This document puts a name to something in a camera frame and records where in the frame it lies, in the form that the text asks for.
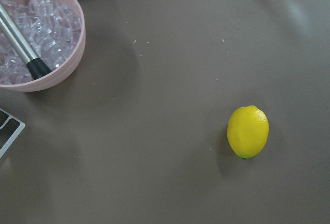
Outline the yellow lemon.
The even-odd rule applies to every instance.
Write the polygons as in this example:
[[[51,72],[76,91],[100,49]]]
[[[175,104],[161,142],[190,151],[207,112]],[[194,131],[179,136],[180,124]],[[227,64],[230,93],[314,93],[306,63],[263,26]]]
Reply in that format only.
[[[269,122],[256,106],[236,109],[229,118],[227,139],[233,152],[247,160],[259,154],[267,143]]]

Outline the pink bowl with ice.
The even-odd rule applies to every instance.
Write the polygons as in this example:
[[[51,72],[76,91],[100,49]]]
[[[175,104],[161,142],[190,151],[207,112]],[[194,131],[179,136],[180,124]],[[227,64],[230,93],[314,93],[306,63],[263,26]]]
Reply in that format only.
[[[12,0],[12,1],[17,2],[19,4],[24,4],[29,0]],[[35,91],[45,90],[67,79],[78,67],[82,59],[82,56],[84,54],[85,44],[86,44],[86,27],[85,27],[84,13],[78,0],[56,0],[56,1],[69,5],[71,9],[74,11],[74,13],[77,16],[79,16],[81,20],[80,37],[72,53],[70,54],[70,56],[67,57],[67,59],[62,65],[60,65],[58,68],[56,68],[48,75],[40,79],[26,82],[23,84],[11,84],[11,85],[2,84],[1,85],[2,89],[8,89],[11,91],[18,91],[18,92],[35,92]]]

